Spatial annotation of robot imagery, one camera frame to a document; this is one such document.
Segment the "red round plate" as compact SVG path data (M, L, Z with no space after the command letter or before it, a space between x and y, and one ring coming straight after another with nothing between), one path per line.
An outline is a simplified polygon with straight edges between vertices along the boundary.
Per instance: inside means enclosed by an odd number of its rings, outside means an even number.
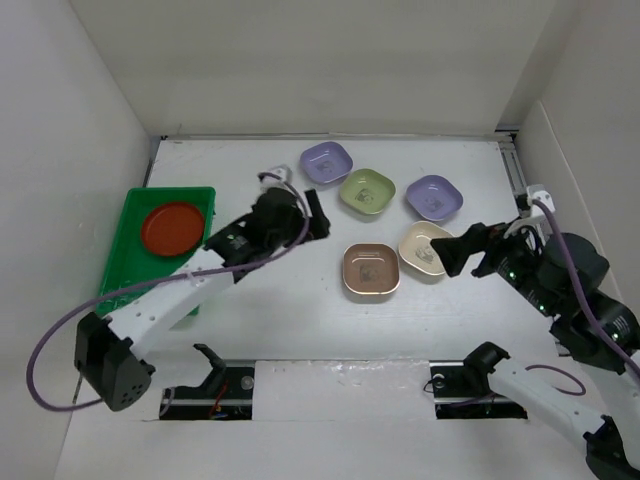
M144 219L140 237L152 254L174 257L195 248L204 235L205 218L193 204L169 202L153 209Z

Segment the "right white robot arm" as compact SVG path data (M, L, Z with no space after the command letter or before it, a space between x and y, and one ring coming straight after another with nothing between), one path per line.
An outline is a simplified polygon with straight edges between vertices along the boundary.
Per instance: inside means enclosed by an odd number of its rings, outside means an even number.
M485 342L462 361L462 381L473 393L506 397L573 443L598 479L639 476L639 322L621 302L600 291L608 261L586 239L555 230L540 248L526 227L472 225L462 236L431 242L448 276L474 254L472 274L497 274L541 315L550 333L583 367L604 401L599 413L581 406Z

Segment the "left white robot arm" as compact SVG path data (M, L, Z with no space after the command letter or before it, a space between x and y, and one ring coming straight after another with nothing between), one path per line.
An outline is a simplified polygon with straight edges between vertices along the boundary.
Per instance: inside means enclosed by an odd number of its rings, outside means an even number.
M146 355L191 311L277 255L328 237L316 190L304 195L299 201L289 190L267 189L171 276L104 317L91 312L79 321L75 367L110 410L122 411L146 393L155 371Z

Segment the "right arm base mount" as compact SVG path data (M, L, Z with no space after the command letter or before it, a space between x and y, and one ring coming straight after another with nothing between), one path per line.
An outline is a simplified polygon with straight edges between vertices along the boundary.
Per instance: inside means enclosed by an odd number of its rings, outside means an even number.
M429 370L423 392L432 397L437 420L528 418L526 410L512 400L474 386L465 377L462 361L432 361Z

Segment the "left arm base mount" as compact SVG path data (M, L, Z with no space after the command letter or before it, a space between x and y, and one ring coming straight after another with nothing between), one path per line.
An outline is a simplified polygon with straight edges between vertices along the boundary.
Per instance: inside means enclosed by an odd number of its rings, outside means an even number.
M205 356L209 371L196 386L165 388L159 407L161 421L245 421L252 419L255 361L231 361L209 346L193 348Z

